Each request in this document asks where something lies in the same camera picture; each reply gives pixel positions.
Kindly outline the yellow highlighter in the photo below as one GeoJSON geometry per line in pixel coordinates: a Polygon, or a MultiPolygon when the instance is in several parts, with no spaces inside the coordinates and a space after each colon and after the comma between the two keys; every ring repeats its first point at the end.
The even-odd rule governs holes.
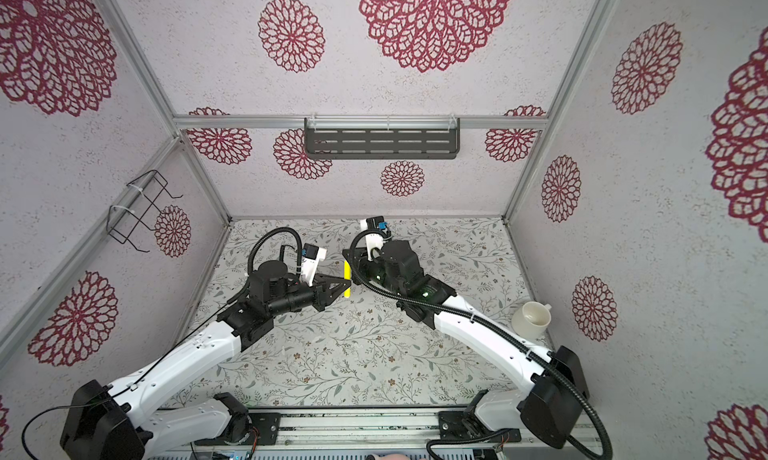
{"type": "Polygon", "coordinates": [[[347,281],[347,288],[343,293],[343,297],[349,298],[351,296],[352,270],[351,270],[350,264],[347,261],[344,261],[343,276],[344,276],[344,279],[347,281]]]}

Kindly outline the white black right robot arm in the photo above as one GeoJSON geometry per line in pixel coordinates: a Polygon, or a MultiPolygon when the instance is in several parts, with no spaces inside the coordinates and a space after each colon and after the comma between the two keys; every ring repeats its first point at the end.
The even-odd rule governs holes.
{"type": "Polygon", "coordinates": [[[480,313],[453,287],[425,273],[406,240],[350,247],[343,257],[355,284],[395,300],[409,318],[464,343],[513,382],[511,391],[483,390],[473,398],[461,417],[469,437],[527,430],[550,447],[568,444],[589,397],[573,351],[538,345],[480,313]]]}

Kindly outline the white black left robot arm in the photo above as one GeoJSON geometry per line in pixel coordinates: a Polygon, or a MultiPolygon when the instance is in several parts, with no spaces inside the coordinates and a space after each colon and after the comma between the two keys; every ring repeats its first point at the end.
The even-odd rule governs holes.
{"type": "Polygon", "coordinates": [[[65,420],[62,449],[71,459],[148,459],[199,440],[248,440],[249,410],[230,393],[169,413],[159,409],[207,370],[257,343],[276,317],[305,307],[322,311],[350,286],[343,277],[291,273],[279,260],[262,263],[202,331],[109,385],[92,380],[80,387],[65,420]]]}

